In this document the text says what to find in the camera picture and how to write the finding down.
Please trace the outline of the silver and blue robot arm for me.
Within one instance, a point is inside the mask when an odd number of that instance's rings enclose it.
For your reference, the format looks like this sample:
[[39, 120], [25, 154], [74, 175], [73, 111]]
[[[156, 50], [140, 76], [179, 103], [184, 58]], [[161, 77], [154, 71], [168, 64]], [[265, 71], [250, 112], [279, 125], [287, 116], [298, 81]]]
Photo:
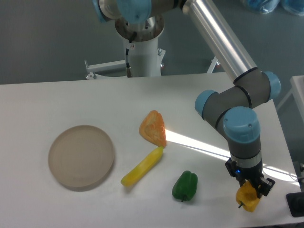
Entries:
[[222, 93], [202, 92], [195, 109], [227, 140], [229, 174], [240, 185], [250, 182], [258, 197], [268, 195], [275, 182], [262, 173], [260, 125], [254, 108], [279, 94], [280, 81], [258, 69], [215, 4], [210, 0], [95, 0], [93, 6], [101, 22], [115, 21], [124, 39], [128, 77], [161, 74], [158, 50], [146, 44], [162, 33], [162, 13], [180, 8], [191, 18], [233, 82]]

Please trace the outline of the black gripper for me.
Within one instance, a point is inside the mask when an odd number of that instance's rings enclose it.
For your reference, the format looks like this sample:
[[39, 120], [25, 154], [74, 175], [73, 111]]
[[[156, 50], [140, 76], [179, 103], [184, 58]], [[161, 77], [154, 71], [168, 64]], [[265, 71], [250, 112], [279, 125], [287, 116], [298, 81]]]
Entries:
[[271, 178], [265, 178], [263, 171], [262, 160], [255, 166], [250, 168], [242, 168], [237, 166], [237, 162], [229, 158], [225, 166], [231, 177], [235, 177], [239, 182], [239, 186], [242, 187], [246, 180], [249, 181], [252, 187], [256, 188], [257, 197], [267, 196], [270, 190], [274, 186], [274, 180]]

